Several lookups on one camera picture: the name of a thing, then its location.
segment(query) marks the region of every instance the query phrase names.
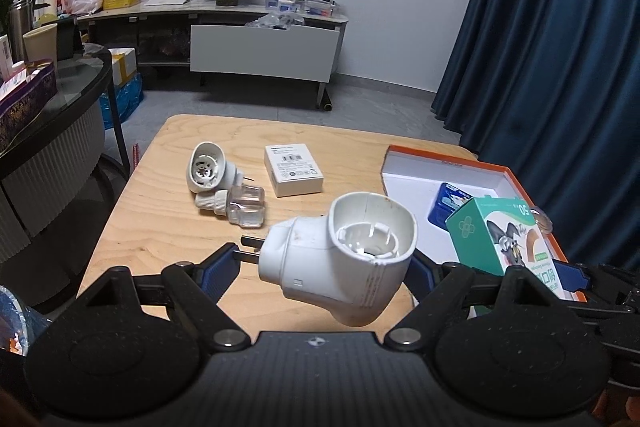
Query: blue plastic case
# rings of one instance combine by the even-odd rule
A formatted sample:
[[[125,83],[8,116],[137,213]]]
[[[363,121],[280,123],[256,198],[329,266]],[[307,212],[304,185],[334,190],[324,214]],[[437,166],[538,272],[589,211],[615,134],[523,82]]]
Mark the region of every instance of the blue plastic case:
[[[472,197],[473,196],[471,196],[471,194],[467,194],[453,185],[443,183],[440,185],[440,190],[438,190],[438,195],[436,196],[433,208],[431,209],[427,219],[436,227],[447,230],[447,225],[445,225],[447,217],[453,214]]]

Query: beige cup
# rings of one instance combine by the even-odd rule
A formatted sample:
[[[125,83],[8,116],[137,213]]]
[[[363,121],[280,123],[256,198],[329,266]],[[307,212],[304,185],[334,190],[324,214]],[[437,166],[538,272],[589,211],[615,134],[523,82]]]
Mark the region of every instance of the beige cup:
[[[22,36],[24,47],[27,50],[27,58],[30,62],[53,60],[53,65],[58,68],[58,25],[48,24],[25,33]]]

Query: metal prong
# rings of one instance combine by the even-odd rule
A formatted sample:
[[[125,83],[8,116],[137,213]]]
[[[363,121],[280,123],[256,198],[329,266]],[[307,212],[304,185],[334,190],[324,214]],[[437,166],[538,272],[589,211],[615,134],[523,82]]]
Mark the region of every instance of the metal prong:
[[[243,235],[240,238],[240,244],[243,247],[260,249],[262,248],[263,243],[264,239],[261,239],[260,237],[250,237],[249,235]]]
[[[242,250],[234,250],[234,259],[243,263],[258,264],[260,256],[257,253],[243,252]]]

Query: curtain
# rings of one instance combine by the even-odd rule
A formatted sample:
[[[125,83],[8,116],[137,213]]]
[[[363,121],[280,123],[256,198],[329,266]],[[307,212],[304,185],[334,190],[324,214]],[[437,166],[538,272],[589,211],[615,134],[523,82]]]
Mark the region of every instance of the curtain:
[[[470,0],[432,109],[574,262],[640,267],[639,0]]]

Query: tv cabinet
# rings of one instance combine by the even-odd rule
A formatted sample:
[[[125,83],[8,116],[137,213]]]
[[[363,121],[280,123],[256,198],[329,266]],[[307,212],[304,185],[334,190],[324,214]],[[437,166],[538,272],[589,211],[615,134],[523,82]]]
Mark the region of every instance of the tv cabinet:
[[[91,42],[135,47],[139,66],[317,82],[316,107],[331,110],[325,86],[337,68],[347,17],[304,14],[305,26],[289,30],[244,26],[265,13],[259,5],[222,7],[192,0],[104,10],[78,22],[89,31]]]

